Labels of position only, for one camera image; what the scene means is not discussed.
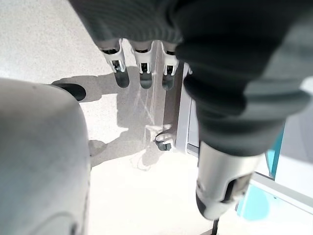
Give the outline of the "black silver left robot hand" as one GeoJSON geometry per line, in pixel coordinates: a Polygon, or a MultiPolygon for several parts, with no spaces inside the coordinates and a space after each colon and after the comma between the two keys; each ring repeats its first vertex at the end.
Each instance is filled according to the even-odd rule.
{"type": "Polygon", "coordinates": [[[184,87],[196,104],[196,202],[215,220],[240,200],[258,160],[287,117],[311,97],[310,0],[73,0],[98,47],[112,39],[167,41],[192,73],[184,87]]]}

